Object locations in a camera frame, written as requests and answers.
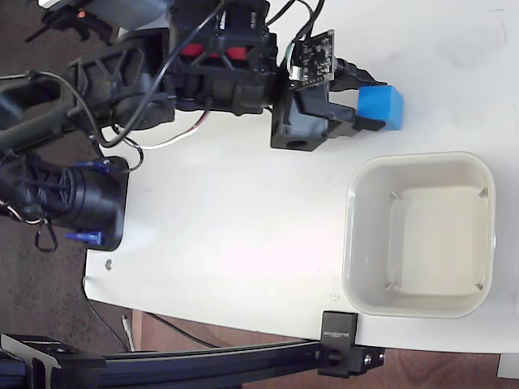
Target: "square bowl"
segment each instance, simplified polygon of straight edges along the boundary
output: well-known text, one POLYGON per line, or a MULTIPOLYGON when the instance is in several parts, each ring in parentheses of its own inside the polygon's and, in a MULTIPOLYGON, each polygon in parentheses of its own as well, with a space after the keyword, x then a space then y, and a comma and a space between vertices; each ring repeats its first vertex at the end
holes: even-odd
POLYGON ((343 288, 364 314, 460 318, 491 287, 495 183, 468 152, 385 156, 348 189, 343 288))

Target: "floor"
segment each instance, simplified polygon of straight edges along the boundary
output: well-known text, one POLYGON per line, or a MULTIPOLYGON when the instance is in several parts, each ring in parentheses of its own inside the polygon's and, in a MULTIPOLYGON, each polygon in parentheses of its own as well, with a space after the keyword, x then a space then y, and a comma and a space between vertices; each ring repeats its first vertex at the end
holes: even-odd
MULTIPOLYGON (((36 0, 0 0, 0 74, 27 69, 60 71, 82 53, 102 47, 96 36, 79 43, 75 32, 47 32, 25 44, 25 37, 38 28, 41 9, 36 0)), ((71 164, 92 155, 81 135, 70 135, 41 151, 60 164, 71 164)), ((28 225, 0 220, 0 333, 38 334, 73 344, 86 351, 106 354, 119 351, 116 342, 88 310, 80 294, 85 250, 60 237, 56 254, 41 254, 33 246, 35 230, 28 225)), ((121 314, 114 306, 94 303, 100 314, 124 336, 121 314)), ((221 345, 258 344, 280 338, 174 320, 183 329, 221 345)), ((196 348, 146 314, 135 313, 134 327, 143 349, 163 351, 196 348)), ((389 350, 386 366, 367 375, 340 380, 315 372, 276 378, 247 385, 249 388, 282 387, 399 387, 399 388, 513 388, 519 382, 495 377, 499 357, 452 353, 422 353, 389 350)))

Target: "white tabletop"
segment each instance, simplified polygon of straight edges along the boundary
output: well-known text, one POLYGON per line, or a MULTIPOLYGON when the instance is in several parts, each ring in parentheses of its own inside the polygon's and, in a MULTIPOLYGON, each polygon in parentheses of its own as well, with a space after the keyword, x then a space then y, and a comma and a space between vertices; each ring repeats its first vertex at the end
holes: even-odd
MULTIPOLYGON (((285 1, 273 1, 272 13, 285 1)), ((296 5, 272 26, 280 51, 306 20, 296 5)), ((341 285, 350 178, 375 156, 465 150, 496 182, 491 292, 460 319, 361 316, 357 343, 519 353, 519 3, 514 0, 328 0, 315 33, 337 56, 395 85, 404 128, 332 139, 315 152, 269 148, 270 113, 213 113, 199 132, 146 153, 133 173, 125 233, 88 252, 90 298, 204 323, 319 339, 324 310, 353 312, 341 285), (113 269, 106 271, 105 261, 113 269)), ((355 101, 354 92, 335 94, 355 101)), ((197 113, 132 135, 146 145, 197 113)), ((135 161, 135 151, 116 152, 135 161)))

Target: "blue cube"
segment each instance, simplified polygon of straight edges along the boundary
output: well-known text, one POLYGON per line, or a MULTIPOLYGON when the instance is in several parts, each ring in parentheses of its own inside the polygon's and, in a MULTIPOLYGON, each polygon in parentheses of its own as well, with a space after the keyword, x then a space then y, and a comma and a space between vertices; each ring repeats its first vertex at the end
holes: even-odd
POLYGON ((358 112, 362 118, 382 120, 388 130, 400 130, 404 98, 389 85, 360 87, 358 90, 358 112))

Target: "red component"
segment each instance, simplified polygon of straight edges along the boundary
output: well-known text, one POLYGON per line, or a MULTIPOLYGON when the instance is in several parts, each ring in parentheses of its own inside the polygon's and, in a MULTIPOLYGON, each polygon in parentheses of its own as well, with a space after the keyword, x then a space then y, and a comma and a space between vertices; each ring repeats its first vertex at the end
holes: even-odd
POLYGON ((182 55, 186 57, 198 57, 204 52, 204 45, 200 43, 191 43, 182 51, 182 55))
POLYGON ((247 60, 247 48, 245 47, 231 47, 227 50, 227 55, 230 59, 236 59, 239 61, 247 60))
MULTIPOLYGON (((182 55, 186 57, 198 57, 204 52, 204 45, 200 43, 191 43, 188 45, 183 51, 182 55)), ((246 61, 247 60, 247 48, 246 47, 231 47, 227 50, 227 56, 230 59, 234 59, 236 61, 246 61)), ((210 58, 219 58, 218 54, 211 54, 210 58)))

